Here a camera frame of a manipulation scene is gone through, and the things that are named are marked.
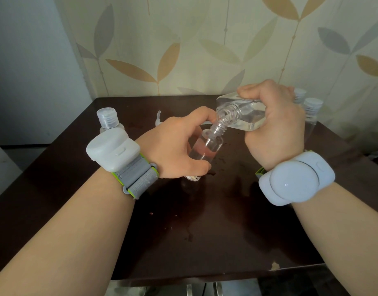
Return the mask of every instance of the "wallpaper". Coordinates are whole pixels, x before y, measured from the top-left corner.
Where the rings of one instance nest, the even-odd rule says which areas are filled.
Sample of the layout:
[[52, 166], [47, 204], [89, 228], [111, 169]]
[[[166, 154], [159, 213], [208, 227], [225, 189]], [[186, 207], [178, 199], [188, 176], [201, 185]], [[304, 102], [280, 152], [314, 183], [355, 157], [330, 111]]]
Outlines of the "wallpaper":
[[378, 148], [378, 0], [62, 0], [98, 97], [226, 94], [264, 79]]

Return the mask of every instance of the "person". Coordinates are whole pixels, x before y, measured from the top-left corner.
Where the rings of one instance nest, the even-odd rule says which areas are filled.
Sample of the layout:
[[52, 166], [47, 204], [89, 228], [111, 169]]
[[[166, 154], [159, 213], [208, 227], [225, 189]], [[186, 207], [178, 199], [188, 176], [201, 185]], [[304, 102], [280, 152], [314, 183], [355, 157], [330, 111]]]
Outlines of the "person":
[[[305, 114], [293, 104], [292, 88], [266, 80], [237, 91], [267, 107], [264, 124], [245, 134], [248, 149], [266, 170], [303, 152]], [[215, 111], [200, 107], [167, 119], [137, 143], [161, 178], [201, 176], [210, 164], [190, 159], [187, 142], [200, 134], [199, 125], [215, 119]], [[292, 205], [347, 291], [378, 295], [378, 213], [336, 183]], [[104, 295], [133, 206], [114, 176], [99, 168], [0, 272], [0, 296]]]

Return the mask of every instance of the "clear plastic bottle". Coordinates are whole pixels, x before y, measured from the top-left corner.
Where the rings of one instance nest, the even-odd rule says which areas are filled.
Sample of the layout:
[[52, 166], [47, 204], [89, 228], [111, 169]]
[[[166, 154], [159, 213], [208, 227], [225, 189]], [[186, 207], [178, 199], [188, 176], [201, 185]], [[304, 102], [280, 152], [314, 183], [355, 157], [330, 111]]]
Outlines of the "clear plastic bottle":
[[123, 124], [119, 122], [114, 108], [107, 107], [97, 110], [97, 117], [101, 124], [100, 134], [115, 127], [125, 129]]
[[304, 100], [304, 97], [305, 97], [305, 94], [307, 93], [306, 90], [302, 89], [302, 88], [295, 88], [294, 89], [294, 95], [295, 95], [295, 98], [294, 98], [294, 103], [295, 104], [301, 104]]
[[241, 99], [233, 92], [220, 96], [216, 103], [217, 120], [222, 125], [253, 131], [265, 120], [265, 105], [260, 100]]
[[[221, 136], [226, 129], [227, 125], [217, 122], [211, 126], [211, 129], [204, 130], [194, 144], [189, 153], [189, 157], [195, 160], [206, 160], [211, 163], [223, 144], [223, 138]], [[185, 178], [196, 182], [201, 176], [186, 176]]]
[[304, 142], [306, 142], [318, 122], [318, 112], [323, 106], [323, 101], [309, 97], [304, 100], [301, 106], [305, 110]]

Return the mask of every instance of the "forearm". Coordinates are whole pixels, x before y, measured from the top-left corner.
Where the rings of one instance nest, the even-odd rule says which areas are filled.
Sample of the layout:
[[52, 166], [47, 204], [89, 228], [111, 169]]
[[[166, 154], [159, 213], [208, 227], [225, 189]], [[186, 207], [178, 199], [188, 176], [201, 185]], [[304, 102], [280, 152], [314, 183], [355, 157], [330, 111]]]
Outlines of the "forearm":
[[378, 213], [336, 183], [293, 208], [347, 291], [378, 295]]
[[133, 207], [99, 168], [0, 272], [0, 295], [104, 295]]

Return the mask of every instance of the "table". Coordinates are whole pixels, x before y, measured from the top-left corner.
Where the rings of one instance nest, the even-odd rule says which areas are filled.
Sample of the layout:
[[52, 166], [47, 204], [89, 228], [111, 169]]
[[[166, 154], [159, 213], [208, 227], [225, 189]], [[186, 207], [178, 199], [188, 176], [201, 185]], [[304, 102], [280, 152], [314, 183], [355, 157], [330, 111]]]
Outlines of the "table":
[[[136, 139], [155, 126], [158, 110], [163, 121], [201, 105], [214, 108], [216, 97], [96, 99], [0, 196], [0, 270], [98, 168], [85, 152], [99, 133], [98, 109], [115, 108]], [[293, 209], [273, 206], [261, 193], [260, 166], [244, 132], [228, 129], [223, 139], [199, 182], [160, 179], [136, 202], [113, 280], [131, 286], [222, 281], [271, 274], [274, 262], [281, 270], [323, 264]], [[306, 148], [378, 211], [378, 166], [320, 123]]]

